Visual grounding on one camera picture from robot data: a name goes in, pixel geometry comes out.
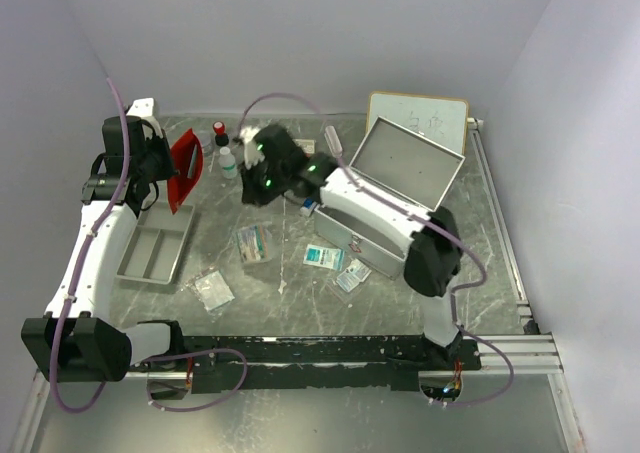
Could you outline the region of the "red first aid kit pouch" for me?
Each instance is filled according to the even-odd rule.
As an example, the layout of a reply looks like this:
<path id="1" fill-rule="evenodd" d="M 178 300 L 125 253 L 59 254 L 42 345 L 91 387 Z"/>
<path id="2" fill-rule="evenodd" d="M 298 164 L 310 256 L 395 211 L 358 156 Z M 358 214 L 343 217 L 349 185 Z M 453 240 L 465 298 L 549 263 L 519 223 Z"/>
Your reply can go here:
<path id="1" fill-rule="evenodd" d="M 167 181 L 167 195 L 169 208 L 176 214 L 198 183 L 204 158 L 201 142 L 192 129 L 174 143 L 170 153 L 177 173 Z"/>

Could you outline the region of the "teal bandage packet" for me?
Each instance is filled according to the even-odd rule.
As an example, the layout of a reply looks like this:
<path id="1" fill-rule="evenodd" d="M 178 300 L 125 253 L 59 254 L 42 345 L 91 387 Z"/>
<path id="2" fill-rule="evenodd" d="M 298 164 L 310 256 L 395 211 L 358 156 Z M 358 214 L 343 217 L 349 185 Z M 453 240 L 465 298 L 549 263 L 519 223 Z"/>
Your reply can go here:
<path id="1" fill-rule="evenodd" d="M 238 229 L 235 241 L 243 265 L 264 263 L 273 257 L 272 235 L 264 224 Z"/>

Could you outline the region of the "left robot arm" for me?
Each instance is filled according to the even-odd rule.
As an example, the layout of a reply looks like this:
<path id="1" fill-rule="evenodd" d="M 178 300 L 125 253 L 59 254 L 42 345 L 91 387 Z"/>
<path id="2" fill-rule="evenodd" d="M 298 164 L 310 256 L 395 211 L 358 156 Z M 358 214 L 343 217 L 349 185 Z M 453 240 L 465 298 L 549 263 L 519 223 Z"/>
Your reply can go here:
<path id="1" fill-rule="evenodd" d="M 178 171 L 150 115 L 108 118 L 102 138 L 104 150 L 82 188 L 80 229 L 63 280 L 44 314 L 21 329 L 47 380 L 116 382 L 136 361 L 130 334 L 107 319 L 109 297 L 144 201 Z"/>

